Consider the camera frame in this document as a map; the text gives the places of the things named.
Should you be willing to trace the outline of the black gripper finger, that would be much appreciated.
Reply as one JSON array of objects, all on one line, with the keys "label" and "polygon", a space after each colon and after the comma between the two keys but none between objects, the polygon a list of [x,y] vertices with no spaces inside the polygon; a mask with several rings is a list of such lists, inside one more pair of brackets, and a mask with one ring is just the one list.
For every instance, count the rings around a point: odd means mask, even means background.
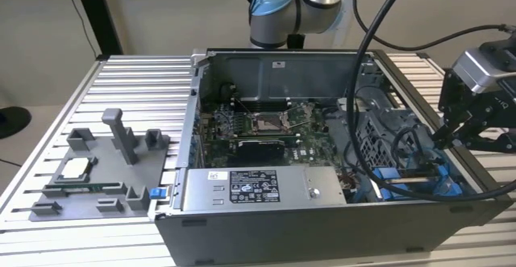
[{"label": "black gripper finger", "polygon": [[514,129],[501,133],[493,140],[478,135],[486,129],[487,123],[469,119],[453,136],[469,150],[498,153],[514,153]]},{"label": "black gripper finger", "polygon": [[453,70],[445,70],[437,108],[442,113],[441,126],[431,135],[435,149],[453,147],[453,140],[463,144],[473,136],[474,125],[467,108],[471,94]]}]

